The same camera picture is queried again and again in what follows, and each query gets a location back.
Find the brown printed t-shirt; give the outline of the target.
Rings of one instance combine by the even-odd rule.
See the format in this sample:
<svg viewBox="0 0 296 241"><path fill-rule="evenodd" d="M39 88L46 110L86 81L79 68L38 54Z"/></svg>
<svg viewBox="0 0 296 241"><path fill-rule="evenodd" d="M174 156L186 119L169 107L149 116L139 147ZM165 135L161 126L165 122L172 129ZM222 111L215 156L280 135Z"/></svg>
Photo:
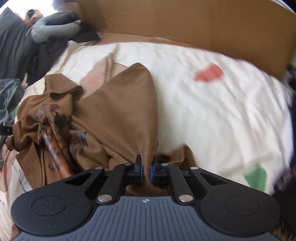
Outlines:
<svg viewBox="0 0 296 241"><path fill-rule="evenodd" d="M27 97L6 141L34 189L76 173L134 163L142 157L144 182L130 185L128 195L160 196L149 168L159 163L194 166L192 151L182 145L169 155L157 155L158 101L150 72L140 63L114 76L88 97L82 87L62 74L45 78L45 91Z"/></svg>

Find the grey blue denim garment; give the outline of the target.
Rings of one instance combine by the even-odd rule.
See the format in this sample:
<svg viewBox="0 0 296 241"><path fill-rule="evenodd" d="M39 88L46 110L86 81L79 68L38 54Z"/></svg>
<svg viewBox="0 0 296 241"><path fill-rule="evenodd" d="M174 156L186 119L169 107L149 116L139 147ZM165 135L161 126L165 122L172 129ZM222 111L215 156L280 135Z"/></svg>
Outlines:
<svg viewBox="0 0 296 241"><path fill-rule="evenodd" d="M1 79L1 125L12 126L15 108L23 98L25 88L19 79Z"/></svg>

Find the dark grey pillow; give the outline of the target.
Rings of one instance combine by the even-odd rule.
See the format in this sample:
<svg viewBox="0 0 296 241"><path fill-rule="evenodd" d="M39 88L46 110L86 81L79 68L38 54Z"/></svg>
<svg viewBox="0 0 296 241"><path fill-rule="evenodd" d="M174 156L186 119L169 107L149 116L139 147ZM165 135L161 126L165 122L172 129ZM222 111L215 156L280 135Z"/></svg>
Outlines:
<svg viewBox="0 0 296 241"><path fill-rule="evenodd" d="M23 79L37 46L28 26L10 8L1 13L1 79Z"/></svg>

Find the cream bear print bedsheet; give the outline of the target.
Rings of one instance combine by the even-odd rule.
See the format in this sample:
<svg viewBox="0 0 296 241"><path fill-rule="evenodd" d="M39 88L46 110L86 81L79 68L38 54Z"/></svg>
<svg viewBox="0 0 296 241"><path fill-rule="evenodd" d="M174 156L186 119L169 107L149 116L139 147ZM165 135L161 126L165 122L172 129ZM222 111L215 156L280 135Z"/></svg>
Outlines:
<svg viewBox="0 0 296 241"><path fill-rule="evenodd" d="M85 98L136 63L156 88L156 154L187 145L194 166L158 162L167 172L160 196L128 195L141 185L130 181L135 162L34 189L5 143L1 240L276 240L273 193L293 155L290 89L243 60L151 43L71 44L46 76L66 76ZM44 93L46 76L20 105Z"/></svg>

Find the small teddy bear toy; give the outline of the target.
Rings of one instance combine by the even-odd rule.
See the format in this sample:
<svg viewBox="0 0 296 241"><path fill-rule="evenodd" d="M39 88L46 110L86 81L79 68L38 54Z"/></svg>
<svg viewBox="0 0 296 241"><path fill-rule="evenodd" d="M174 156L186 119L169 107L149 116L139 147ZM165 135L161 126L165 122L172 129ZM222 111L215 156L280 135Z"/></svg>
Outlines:
<svg viewBox="0 0 296 241"><path fill-rule="evenodd" d="M29 9L26 12L24 22L31 27L41 18L43 18L43 14L38 9Z"/></svg>

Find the grey neck pillow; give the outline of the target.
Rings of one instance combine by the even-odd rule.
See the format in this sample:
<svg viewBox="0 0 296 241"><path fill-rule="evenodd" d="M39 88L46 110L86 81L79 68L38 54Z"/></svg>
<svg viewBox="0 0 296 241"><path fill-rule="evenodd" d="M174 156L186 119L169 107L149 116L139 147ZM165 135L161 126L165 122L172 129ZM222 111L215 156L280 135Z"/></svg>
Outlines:
<svg viewBox="0 0 296 241"><path fill-rule="evenodd" d="M58 12L41 17L30 28L30 36L37 44L47 42L51 37L70 38L81 30L80 20L67 12Z"/></svg>

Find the folded black garment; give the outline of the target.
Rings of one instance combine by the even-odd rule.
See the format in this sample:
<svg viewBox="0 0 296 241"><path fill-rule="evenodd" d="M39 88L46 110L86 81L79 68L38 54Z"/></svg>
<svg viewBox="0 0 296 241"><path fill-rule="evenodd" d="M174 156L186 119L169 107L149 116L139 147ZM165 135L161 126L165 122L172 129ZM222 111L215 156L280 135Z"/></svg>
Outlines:
<svg viewBox="0 0 296 241"><path fill-rule="evenodd" d="M292 106L290 113L292 117L293 130L293 155L289 169L282 175L275 186L274 198L280 204L281 215L295 228L295 67L288 66L288 85L293 90Z"/></svg>

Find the brown cardboard sheet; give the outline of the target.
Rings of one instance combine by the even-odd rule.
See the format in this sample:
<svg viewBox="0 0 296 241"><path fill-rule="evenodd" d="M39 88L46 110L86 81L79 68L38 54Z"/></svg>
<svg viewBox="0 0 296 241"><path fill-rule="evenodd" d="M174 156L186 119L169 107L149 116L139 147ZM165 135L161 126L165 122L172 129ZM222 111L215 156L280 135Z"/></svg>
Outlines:
<svg viewBox="0 0 296 241"><path fill-rule="evenodd" d="M242 59L282 78L295 55L295 14L273 1L65 1L61 11L103 44L166 43Z"/></svg>

